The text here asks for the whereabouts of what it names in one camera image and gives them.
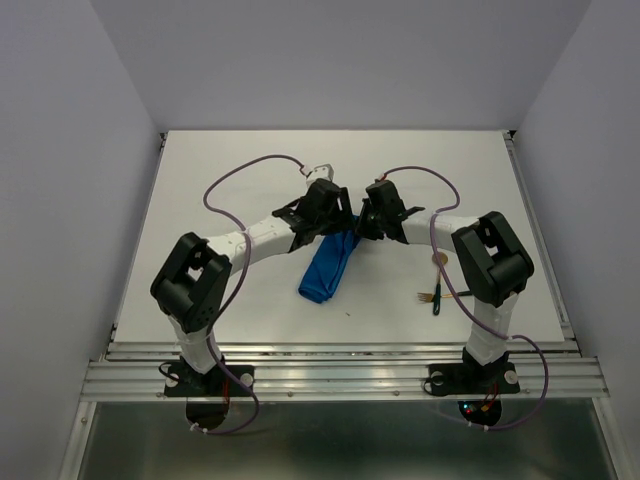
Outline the gold spoon green handle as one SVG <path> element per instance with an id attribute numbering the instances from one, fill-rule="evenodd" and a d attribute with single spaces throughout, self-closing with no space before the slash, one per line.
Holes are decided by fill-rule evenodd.
<path id="1" fill-rule="evenodd" d="M 437 277 L 436 277 L 436 286 L 434 293 L 436 294 L 436 299 L 433 302 L 432 313 L 434 316 L 438 316 L 440 314 L 441 309 L 441 299 L 439 295 L 442 293 L 442 269 L 439 264 L 436 262 L 436 258 L 439 258 L 440 263 L 445 265 L 448 262 L 448 257 L 444 252 L 439 252 L 438 255 L 432 256 L 432 262 L 437 266 Z"/>

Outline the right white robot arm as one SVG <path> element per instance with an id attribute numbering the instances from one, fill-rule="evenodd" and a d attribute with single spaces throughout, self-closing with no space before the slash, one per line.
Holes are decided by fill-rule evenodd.
<path id="1" fill-rule="evenodd" d="M 506 349 L 512 312 L 534 273 L 533 261 L 504 215 L 492 211 L 478 218 L 457 217 L 423 207 L 408 209 L 389 180 L 377 181 L 365 192 L 358 235 L 456 255 L 474 300 L 472 309 L 459 304 L 472 321 L 462 360 L 429 366 L 430 393 L 479 394 L 504 382 L 504 374 L 513 369 Z"/>

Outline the blue cloth napkin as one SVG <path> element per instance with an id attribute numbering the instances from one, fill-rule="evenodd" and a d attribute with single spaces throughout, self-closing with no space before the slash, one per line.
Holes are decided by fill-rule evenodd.
<path id="1" fill-rule="evenodd" d="M 361 237 L 353 230 L 325 236 L 298 286 L 298 294 L 315 304 L 329 301 L 336 293 L 352 253 Z"/>

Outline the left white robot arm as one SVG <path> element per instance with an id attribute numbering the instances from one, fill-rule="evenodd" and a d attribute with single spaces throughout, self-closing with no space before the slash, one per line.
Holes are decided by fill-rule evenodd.
<path id="1" fill-rule="evenodd" d="M 222 374 L 222 354 L 213 327 L 239 293 L 249 267 L 277 255 L 295 252 L 318 236 L 352 230 L 355 220 L 348 189 L 326 179 L 311 183 L 305 195 L 246 226 L 217 237 L 182 235 L 150 287 L 150 294 L 174 328 L 181 366 L 160 369 L 171 387 L 190 383 L 199 393 L 215 392 Z M 225 293 L 239 274 L 236 289 Z"/>

